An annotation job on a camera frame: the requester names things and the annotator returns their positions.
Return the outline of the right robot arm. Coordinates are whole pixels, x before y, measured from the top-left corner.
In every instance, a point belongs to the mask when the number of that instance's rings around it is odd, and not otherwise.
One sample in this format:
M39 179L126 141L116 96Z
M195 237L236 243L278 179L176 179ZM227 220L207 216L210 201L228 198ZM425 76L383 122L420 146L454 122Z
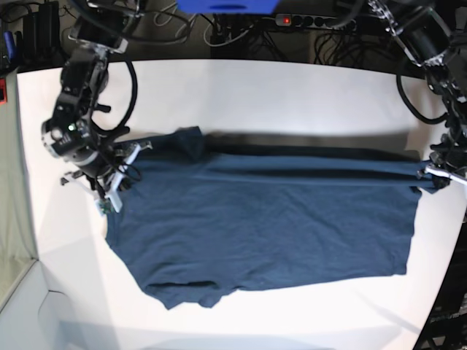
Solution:
M164 46L183 43L190 35L190 21L173 12L162 15L181 21L179 32L172 39L145 39L134 36L140 20L151 15L146 1L71 1L79 13L70 38L78 45L65 62L61 91L50 119L42 124L42 144L54 157L77 167L61 178L62 184L81 185L80 177L89 182L86 192L93 197L101 214L120 212L123 202L120 191L141 179L133 165L138 154L151 148L146 142L117 144L129 133L130 119L138 95L136 70L126 55L129 42ZM109 58L123 58L131 78L130 101L121 121L111 129L103 129L93 121L95 112L110 112L110 106L99 103L99 96L109 81Z

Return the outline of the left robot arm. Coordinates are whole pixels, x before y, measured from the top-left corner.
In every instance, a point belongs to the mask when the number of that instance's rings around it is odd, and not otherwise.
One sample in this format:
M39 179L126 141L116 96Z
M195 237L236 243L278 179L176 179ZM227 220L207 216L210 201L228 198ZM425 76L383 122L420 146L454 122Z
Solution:
M439 144L431 146L425 172L466 184L466 34L451 31L435 10L434 1L369 1L371 11L384 24L405 53L396 74L399 95L410 112L429 125L447 128ZM404 92L401 75L413 63L424 71L429 89L446 108L442 116L422 115Z

